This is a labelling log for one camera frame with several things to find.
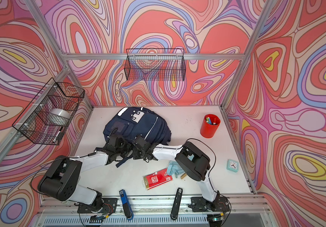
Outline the navy blue backpack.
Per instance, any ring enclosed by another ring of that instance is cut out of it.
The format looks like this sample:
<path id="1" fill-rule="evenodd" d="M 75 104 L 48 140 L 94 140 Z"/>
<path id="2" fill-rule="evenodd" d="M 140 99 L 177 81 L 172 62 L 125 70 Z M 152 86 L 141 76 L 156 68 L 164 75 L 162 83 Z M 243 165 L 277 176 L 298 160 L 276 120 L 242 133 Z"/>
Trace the navy blue backpack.
<path id="1" fill-rule="evenodd" d="M 132 145 L 141 135 L 147 142 L 167 145 L 171 141 L 171 130 L 166 120 L 144 107 L 125 107 L 121 109 L 105 126 L 103 131 L 106 142 L 111 135 L 121 135 Z"/>

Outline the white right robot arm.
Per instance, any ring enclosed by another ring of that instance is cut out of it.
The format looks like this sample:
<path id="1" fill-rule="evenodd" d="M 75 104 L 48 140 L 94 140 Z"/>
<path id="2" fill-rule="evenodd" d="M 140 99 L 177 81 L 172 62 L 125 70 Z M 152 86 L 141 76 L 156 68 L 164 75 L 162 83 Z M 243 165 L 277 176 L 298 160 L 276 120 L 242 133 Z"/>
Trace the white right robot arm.
<path id="1" fill-rule="evenodd" d="M 183 145 L 169 146 L 159 143 L 148 143 L 141 136 L 132 142 L 133 158 L 145 162 L 151 160 L 175 161 L 184 172 L 198 182 L 202 197 L 210 202 L 218 201 L 219 193 L 209 179 L 210 158 L 192 142 L 186 141 Z"/>

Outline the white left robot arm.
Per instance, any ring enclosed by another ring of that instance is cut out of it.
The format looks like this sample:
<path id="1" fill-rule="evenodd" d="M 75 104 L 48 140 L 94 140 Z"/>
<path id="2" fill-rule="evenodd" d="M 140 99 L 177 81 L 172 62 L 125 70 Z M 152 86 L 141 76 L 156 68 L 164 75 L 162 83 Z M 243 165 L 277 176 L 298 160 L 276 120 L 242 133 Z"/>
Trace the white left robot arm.
<path id="1" fill-rule="evenodd" d="M 131 143 L 119 135 L 112 135 L 104 147 L 81 157 L 57 157 L 39 181 L 37 190 L 59 201 L 74 201 L 86 205 L 102 206 L 99 192 L 79 184 L 80 174 L 109 165 L 117 157 L 127 157 Z"/>

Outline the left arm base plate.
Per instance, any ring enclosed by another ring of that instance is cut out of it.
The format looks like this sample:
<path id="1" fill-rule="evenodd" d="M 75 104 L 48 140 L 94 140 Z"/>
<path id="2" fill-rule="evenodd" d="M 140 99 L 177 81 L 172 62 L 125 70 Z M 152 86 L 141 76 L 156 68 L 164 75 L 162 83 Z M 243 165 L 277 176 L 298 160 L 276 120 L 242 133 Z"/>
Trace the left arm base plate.
<path id="1" fill-rule="evenodd" d="M 103 214 L 111 215 L 116 212 L 117 198 L 102 198 L 97 202 L 93 202 L 91 205 L 79 204 L 78 214 Z"/>

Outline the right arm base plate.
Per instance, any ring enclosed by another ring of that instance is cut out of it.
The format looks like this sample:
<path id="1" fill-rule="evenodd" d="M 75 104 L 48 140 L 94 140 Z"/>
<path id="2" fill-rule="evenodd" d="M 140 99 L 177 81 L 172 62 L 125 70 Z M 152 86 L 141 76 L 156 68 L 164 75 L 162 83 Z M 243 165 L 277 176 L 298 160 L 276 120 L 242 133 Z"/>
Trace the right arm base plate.
<path id="1" fill-rule="evenodd" d="M 229 212 L 230 205 L 226 197 L 220 196 L 214 202 L 203 197 L 191 197 L 191 204 L 188 205 L 193 212 Z"/>

